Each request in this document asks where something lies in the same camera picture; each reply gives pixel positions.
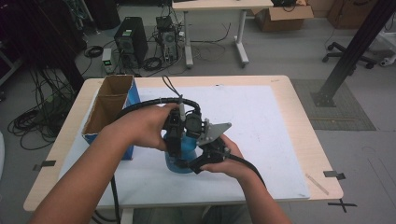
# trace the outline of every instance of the wooden table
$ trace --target wooden table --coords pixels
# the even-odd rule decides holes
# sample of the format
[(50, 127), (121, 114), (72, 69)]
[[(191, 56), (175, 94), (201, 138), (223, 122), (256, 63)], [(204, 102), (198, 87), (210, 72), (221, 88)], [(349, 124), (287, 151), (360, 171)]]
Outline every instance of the wooden table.
[(233, 10), (240, 9), (238, 35), (235, 36), (235, 44), (241, 57), (242, 66), (248, 64), (248, 56), (242, 44), (242, 34), (244, 33), (245, 18), (247, 10), (252, 8), (272, 7), (271, 0), (196, 0), (188, 2), (173, 3), (172, 8), (175, 11), (183, 11), (184, 29), (185, 29), (185, 45), (186, 65), (188, 68), (193, 66), (190, 31), (189, 31), (189, 11), (214, 11), (214, 10)]
[[(160, 77), (136, 78), (138, 87), (163, 87)], [(93, 93), (102, 84), (102, 78), (86, 80), (62, 127), (47, 161), (54, 166), (43, 167), (25, 203), (24, 209), (34, 211), (58, 181), (60, 170), (86, 115)], [(312, 129), (304, 109), (290, 80), (286, 76), (234, 76), (234, 77), (172, 77), (175, 87), (209, 86), (217, 83), (230, 86), (271, 86), (287, 127), (290, 140), (305, 175), (311, 198), (309, 200), (333, 200), (343, 197), (343, 191), (335, 177), (325, 177), (323, 171), (332, 167)]]

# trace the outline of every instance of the black metal frame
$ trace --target black metal frame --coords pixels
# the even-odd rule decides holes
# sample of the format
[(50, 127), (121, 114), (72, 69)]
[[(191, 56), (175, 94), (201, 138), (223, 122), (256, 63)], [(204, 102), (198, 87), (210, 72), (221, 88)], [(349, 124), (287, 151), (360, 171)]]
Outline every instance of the black metal frame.
[(316, 106), (335, 106), (334, 97), (361, 55), (375, 40), (396, 10), (396, 1), (378, 0), (319, 92), (311, 93)]

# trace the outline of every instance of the person's left arm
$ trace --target person's left arm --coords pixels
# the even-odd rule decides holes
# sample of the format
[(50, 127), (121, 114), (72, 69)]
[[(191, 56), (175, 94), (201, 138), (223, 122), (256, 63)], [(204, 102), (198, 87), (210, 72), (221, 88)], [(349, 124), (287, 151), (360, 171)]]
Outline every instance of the person's left arm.
[(165, 150), (161, 129), (175, 107), (145, 107), (107, 125), (37, 207), (30, 223), (89, 223), (129, 145)]

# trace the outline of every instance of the blue cylindrical object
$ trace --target blue cylindrical object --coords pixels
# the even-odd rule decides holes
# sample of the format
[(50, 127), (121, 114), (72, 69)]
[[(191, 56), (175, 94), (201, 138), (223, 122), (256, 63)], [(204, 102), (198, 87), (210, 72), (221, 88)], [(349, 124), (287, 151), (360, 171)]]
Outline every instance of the blue cylindrical object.
[(192, 172), (192, 169), (190, 168), (180, 168), (177, 165), (182, 163), (185, 164), (186, 162), (190, 162), (197, 158), (197, 154), (195, 153), (196, 142), (195, 138), (190, 138), (183, 134), (183, 137), (181, 138), (181, 158), (170, 157), (169, 153), (165, 152), (166, 166), (170, 171), (179, 174)]

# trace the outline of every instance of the person's right arm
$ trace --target person's right arm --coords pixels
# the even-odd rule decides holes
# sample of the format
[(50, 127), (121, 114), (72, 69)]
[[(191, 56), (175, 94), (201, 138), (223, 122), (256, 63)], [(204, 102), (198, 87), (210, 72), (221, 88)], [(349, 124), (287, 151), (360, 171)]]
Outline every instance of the person's right arm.
[[(243, 158), (236, 143), (225, 135), (222, 135), (221, 139), (233, 155)], [(259, 177), (243, 163), (226, 160), (221, 163), (204, 165), (201, 169), (213, 173), (224, 173), (238, 180), (245, 193), (247, 208), (254, 224), (291, 223), (283, 210), (269, 194)]]

